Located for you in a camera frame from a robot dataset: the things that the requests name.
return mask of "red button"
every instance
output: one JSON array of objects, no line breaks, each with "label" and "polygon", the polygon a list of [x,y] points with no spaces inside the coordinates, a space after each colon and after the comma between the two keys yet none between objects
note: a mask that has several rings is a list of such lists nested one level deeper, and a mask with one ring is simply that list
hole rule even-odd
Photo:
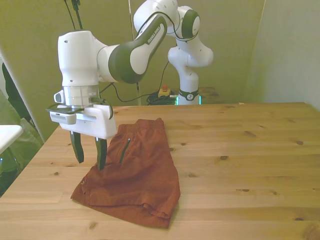
[{"label": "red button", "polygon": [[168,91],[168,85],[167,84],[162,85],[162,91],[164,91],[164,92]]}]

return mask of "green cloth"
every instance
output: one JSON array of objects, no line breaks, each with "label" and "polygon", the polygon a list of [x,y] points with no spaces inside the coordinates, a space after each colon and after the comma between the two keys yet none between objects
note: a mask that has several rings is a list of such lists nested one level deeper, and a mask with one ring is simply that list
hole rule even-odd
[{"label": "green cloth", "polygon": [[36,155],[43,141],[38,131],[17,111],[0,91],[0,125],[20,125],[23,134],[0,154],[0,194],[14,181]]}]

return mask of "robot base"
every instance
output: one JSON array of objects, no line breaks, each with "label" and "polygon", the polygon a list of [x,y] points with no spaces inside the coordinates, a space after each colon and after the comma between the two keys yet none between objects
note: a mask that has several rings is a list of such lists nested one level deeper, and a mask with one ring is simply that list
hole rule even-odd
[{"label": "robot base", "polygon": [[184,96],[179,96],[176,99],[176,105],[201,105],[202,97],[197,95],[193,100],[187,100]]}]

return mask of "white label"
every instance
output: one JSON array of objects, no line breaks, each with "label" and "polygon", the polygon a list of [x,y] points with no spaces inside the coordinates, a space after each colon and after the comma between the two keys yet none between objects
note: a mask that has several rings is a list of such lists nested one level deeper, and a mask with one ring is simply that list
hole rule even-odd
[{"label": "white label", "polygon": [[186,98],[187,98],[188,100],[192,100],[192,99],[194,98],[194,96],[193,96],[192,94],[189,94],[188,96],[186,96]]}]

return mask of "black cable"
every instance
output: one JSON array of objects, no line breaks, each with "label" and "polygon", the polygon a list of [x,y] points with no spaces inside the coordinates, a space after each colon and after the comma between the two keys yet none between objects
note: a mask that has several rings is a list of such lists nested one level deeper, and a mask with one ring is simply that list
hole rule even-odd
[{"label": "black cable", "polygon": [[111,85],[112,85],[112,86],[114,87],[114,89],[115,89],[116,96],[117,96],[118,99],[119,99],[121,102],[123,102],[123,103],[132,102],[132,101],[137,100],[137,99],[139,99],[139,98],[142,98],[142,97],[144,97],[144,96],[150,96],[150,95],[151,95],[151,94],[144,94],[144,95],[138,96],[138,97],[136,97],[136,98],[134,98],[134,99],[126,100],[126,101],[125,101],[125,100],[122,100],[122,99],[119,97],[118,90],[117,90],[116,86],[114,85],[114,83],[111,83]]},{"label": "black cable", "polygon": [[78,11],[78,10],[75,10],[75,14],[76,14],[76,17],[78,18],[78,23],[79,23],[80,29],[84,29],[84,28],[82,27],[82,23],[81,23],[79,11]]},{"label": "black cable", "polygon": [[71,22],[72,22],[72,25],[73,25],[73,29],[76,30],[75,22],[74,22],[74,20],[73,20],[73,18],[72,18],[72,15],[71,15],[71,12],[70,12],[70,9],[69,9],[67,0],[64,0],[64,3],[65,3],[65,5],[66,5],[66,9],[68,9],[69,16],[70,16],[70,18],[71,18]]},{"label": "black cable", "polygon": [[162,81],[164,80],[164,75],[165,75],[165,71],[166,71],[166,68],[167,68],[168,64],[169,64],[169,61],[166,63],[166,65],[165,65],[165,67],[164,67],[164,69],[163,69],[162,77],[161,77],[161,82],[160,82],[160,86],[159,86],[158,92],[159,92],[160,89],[161,89]]},{"label": "black cable", "polygon": [[111,87],[113,83],[110,83],[108,86],[106,86],[104,89],[101,90],[100,94],[102,94],[105,90],[107,90],[109,87]]},{"label": "black cable", "polygon": [[71,3],[73,6],[73,10],[75,11],[76,17],[78,19],[79,27],[80,29],[83,29],[81,19],[80,19],[80,14],[79,14],[79,7],[78,7],[78,5],[80,5],[80,0],[71,0]]},{"label": "black cable", "polygon": [[154,105],[174,105],[176,102],[175,97],[170,97],[170,96],[161,96],[158,97],[158,92],[152,93],[147,99],[146,102],[148,103],[149,106],[154,106]]},{"label": "black cable", "polygon": [[[143,28],[143,27],[147,24],[147,22],[148,22],[154,15],[156,15],[156,14],[163,14],[163,15],[165,15],[165,16],[170,20],[170,22],[171,22],[172,25],[173,25],[173,31],[174,31],[175,37],[176,37],[178,40],[182,41],[182,40],[187,39],[187,38],[183,38],[183,37],[179,37],[179,36],[178,36],[174,21],[169,17],[168,14],[166,14],[166,13],[164,13],[164,12],[161,12],[161,11],[155,11],[154,13],[152,13],[152,14],[147,18],[147,20],[146,20],[146,21],[142,24],[142,26],[140,27],[140,29],[139,29],[139,31],[137,32],[135,38],[137,38],[137,37],[139,36],[142,28]],[[185,41],[182,41],[182,42],[186,42],[186,43],[187,43],[188,41],[191,41],[191,40],[193,40],[195,37],[197,37],[197,35],[198,35],[198,32],[196,33],[196,35],[195,35],[193,38],[188,39],[188,40],[185,40]]]}]

